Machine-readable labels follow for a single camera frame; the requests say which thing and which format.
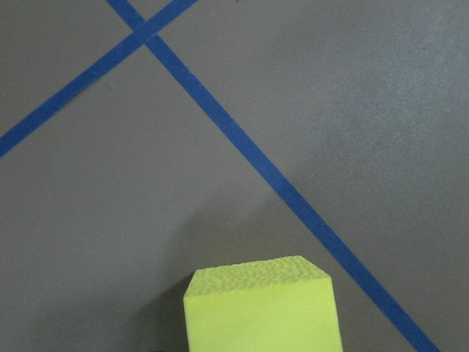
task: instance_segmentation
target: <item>blue tape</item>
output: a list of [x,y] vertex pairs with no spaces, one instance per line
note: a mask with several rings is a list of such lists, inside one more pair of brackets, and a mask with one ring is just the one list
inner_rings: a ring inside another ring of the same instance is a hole
[[[144,19],[127,0],[108,0],[108,3],[119,13],[130,28],[136,29],[144,23]],[[157,35],[147,42],[147,46],[409,343],[419,352],[438,352],[433,342],[397,304],[313,207],[307,203],[288,179],[282,175],[272,161],[257,147],[246,132],[229,116],[226,110],[197,77],[190,72],[170,47]]]
[[[147,22],[141,22],[141,26],[132,34],[6,132],[0,138],[0,158],[49,120],[78,93],[107,74],[195,2],[196,0],[173,0]],[[125,13],[124,8],[119,8],[119,11]]]

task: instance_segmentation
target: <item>block's top face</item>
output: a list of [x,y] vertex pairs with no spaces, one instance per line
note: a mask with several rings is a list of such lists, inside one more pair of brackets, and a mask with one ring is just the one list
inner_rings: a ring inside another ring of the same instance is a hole
[[329,275],[299,255],[223,265],[197,270],[185,297],[253,290],[325,277]]

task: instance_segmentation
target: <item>textured yellow surface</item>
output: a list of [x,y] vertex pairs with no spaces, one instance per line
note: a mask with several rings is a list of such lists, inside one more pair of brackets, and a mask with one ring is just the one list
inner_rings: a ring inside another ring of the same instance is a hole
[[196,271],[184,296],[191,352],[341,352],[329,275],[283,257]]

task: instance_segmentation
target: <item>yellow cube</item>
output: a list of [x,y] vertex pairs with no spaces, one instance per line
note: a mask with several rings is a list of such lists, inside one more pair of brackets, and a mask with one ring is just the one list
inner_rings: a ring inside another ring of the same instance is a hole
[[197,270],[191,352],[342,352],[330,276],[301,256]]

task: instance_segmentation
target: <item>floor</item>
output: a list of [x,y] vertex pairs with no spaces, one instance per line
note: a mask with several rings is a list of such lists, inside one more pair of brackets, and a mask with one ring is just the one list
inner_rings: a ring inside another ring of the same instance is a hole
[[[106,1],[0,7],[0,136],[132,33]],[[198,0],[160,32],[451,352],[469,347],[468,19],[463,0]],[[197,268],[291,254],[332,276],[344,351],[417,349],[145,46],[0,181],[2,351],[187,351]]]

